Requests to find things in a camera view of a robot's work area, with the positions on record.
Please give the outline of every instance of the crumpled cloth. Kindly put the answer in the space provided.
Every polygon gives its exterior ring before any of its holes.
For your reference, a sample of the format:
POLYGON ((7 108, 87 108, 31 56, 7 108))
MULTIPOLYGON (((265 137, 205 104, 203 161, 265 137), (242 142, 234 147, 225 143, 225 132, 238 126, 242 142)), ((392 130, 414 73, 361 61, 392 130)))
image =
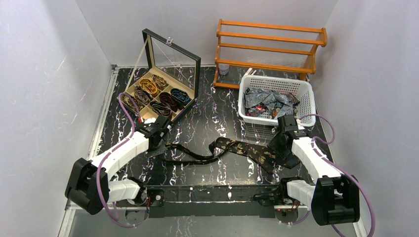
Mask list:
POLYGON ((284 115, 296 114, 300 101, 291 93, 282 94, 276 90, 249 87, 245 90, 245 107, 264 106, 276 119, 284 115))

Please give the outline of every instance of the marble tabletop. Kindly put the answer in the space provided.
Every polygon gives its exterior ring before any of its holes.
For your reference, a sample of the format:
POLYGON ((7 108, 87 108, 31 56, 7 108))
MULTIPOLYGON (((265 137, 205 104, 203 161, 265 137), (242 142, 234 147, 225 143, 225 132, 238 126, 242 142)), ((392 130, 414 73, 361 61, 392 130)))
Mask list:
MULTIPOLYGON (((99 142, 98 154, 109 149, 130 132, 130 124, 120 108, 117 95, 123 92, 133 68, 120 68, 107 112, 104 129, 99 142)), ((247 69, 235 68, 229 72, 240 78, 247 69)), ((139 79, 147 69, 135 72, 131 83, 139 79)), ((275 127, 244 123, 238 114, 238 90, 214 88, 215 67, 201 67, 199 96, 196 105, 166 135, 168 142, 184 144, 192 151, 210 155, 208 145, 223 136, 253 144, 266 145, 275 134, 275 127)), ((281 78, 296 78, 295 74, 258 70, 256 75, 281 78)), ((315 126, 308 128, 312 135, 324 139, 323 129, 318 119, 315 126)), ((331 157, 328 146, 318 144, 320 149, 331 157)), ((166 158, 177 160, 191 159, 181 152, 166 152, 166 158)), ((300 176, 311 182, 304 165, 293 169, 277 166, 273 175, 266 173, 258 164, 247 157, 227 153, 218 162, 207 165, 174 166, 165 164, 158 158, 145 158, 144 155, 131 160, 119 173, 119 178, 133 176, 147 185, 269 185, 279 183, 281 178, 300 176)))

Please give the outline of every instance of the white plastic basket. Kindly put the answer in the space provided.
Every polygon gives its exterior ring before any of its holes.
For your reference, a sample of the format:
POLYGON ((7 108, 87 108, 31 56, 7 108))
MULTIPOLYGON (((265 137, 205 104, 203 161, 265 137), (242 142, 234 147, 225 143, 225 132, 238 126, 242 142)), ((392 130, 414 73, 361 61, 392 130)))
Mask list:
MULTIPOLYGON (((248 87, 273 89, 280 93, 292 93, 300 101, 300 104, 297 105, 297 118, 316 113, 314 94, 310 83, 294 79, 245 75, 242 77, 239 90, 239 115, 243 118, 244 122, 270 126, 278 125, 278 120, 270 119, 269 112, 263 112, 258 117, 246 116, 244 92, 248 87)), ((309 127, 313 126, 315 122, 315 116, 309 116, 303 118, 300 125, 309 127)))

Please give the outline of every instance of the robotic arm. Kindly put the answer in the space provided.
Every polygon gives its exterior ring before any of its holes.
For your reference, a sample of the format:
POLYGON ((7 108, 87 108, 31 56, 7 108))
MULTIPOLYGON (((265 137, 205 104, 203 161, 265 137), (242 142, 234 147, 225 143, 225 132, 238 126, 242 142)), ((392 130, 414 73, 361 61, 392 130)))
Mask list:
MULTIPOLYGON (((121 141, 101 155, 87 161, 76 161, 71 172, 65 195, 90 214, 98 213, 103 205, 99 199, 96 176, 106 203, 133 200, 141 204, 147 198, 147 186, 135 178, 111 181, 112 177, 131 159, 143 152, 152 152, 159 147, 162 136, 170 129, 170 121, 158 117, 154 123, 142 123, 128 141, 121 141), (98 166, 105 155, 108 158, 98 166)), ((307 136, 303 127, 298 127, 293 116, 279 118, 280 132, 268 145, 285 157, 297 156, 311 174, 315 186, 300 178, 283 178, 279 188, 272 193, 258 194, 257 199, 298 200, 312 210, 319 225, 356 222, 359 220, 359 190, 346 176, 322 158, 326 156, 307 136)))

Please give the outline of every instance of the white wall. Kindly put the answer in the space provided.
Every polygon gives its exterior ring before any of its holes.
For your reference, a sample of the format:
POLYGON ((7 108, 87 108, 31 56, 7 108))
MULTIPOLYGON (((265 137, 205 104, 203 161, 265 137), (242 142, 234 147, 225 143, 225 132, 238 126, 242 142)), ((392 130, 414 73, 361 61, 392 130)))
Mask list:
POLYGON ((311 77, 320 114, 336 128, 334 159, 372 199, 375 236, 418 236, 418 12, 415 0, 338 1, 311 77))
POLYGON ((321 28, 337 0, 76 0, 111 64, 133 66, 145 28, 214 64, 218 20, 321 28))
POLYGON ((0 236, 55 237, 111 66, 74 0, 0 2, 0 236))

